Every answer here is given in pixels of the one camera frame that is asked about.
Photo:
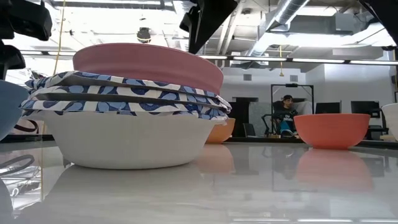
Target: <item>pink bowl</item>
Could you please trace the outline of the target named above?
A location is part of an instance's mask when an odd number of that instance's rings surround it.
[[[347,149],[368,131],[368,114],[311,114],[294,117],[298,135],[317,149]]]
[[[81,72],[152,80],[220,94],[223,73],[211,62],[180,50],[147,44],[100,44],[79,50],[73,67]]]

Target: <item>person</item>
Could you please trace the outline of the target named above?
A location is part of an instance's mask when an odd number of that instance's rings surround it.
[[[275,110],[275,113],[279,115],[280,119],[280,130],[289,130],[291,132],[295,131],[293,117],[297,115],[297,112],[293,107],[293,96],[285,95],[282,98],[283,107]]]

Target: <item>table surface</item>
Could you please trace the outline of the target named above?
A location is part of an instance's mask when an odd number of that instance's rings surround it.
[[[151,170],[88,169],[54,142],[0,144],[0,223],[398,223],[398,152],[206,145]]]

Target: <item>computer monitor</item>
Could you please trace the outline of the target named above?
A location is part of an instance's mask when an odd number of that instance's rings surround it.
[[[322,113],[341,113],[340,102],[337,103],[317,103],[317,108],[315,109],[316,114]]]
[[[369,114],[371,118],[380,118],[378,101],[351,101],[351,112]]]

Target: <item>white bowl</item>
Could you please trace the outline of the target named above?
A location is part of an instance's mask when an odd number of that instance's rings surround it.
[[[102,169],[148,169],[188,163],[199,155],[213,126],[223,121],[193,115],[40,111],[69,161]]]
[[[383,106],[381,109],[386,117],[387,127],[398,141],[398,103]]]

